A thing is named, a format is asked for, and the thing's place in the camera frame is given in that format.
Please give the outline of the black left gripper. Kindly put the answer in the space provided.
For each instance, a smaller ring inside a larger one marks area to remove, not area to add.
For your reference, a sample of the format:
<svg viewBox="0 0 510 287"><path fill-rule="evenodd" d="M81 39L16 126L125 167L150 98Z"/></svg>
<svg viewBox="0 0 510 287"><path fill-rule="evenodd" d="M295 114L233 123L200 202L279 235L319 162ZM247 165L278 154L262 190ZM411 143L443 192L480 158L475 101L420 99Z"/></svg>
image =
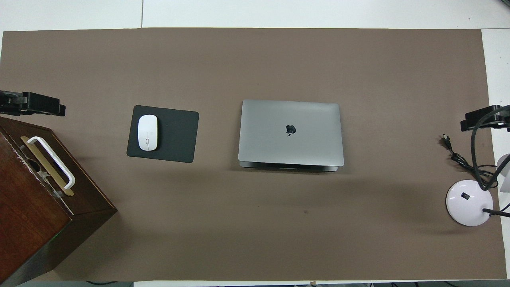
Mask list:
<svg viewBox="0 0 510 287"><path fill-rule="evenodd" d="M0 113L10 116L45 114L64 117L66 106L62 105L58 98L38 93L0 91Z"/></svg>

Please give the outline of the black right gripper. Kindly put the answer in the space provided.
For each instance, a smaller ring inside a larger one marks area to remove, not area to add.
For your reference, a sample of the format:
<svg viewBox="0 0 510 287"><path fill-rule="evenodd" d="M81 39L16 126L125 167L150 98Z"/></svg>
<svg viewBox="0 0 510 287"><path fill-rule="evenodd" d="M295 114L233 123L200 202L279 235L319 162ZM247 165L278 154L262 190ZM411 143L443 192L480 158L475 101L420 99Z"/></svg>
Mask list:
<svg viewBox="0 0 510 287"><path fill-rule="evenodd" d="M490 105L485 108L477 109L465 114L465 119L461 121L461 131L465 132L474 129L477 122L489 112L501 108L499 113L496 113L486 119L479 128L496 128L509 129L510 128L510 106Z"/></svg>

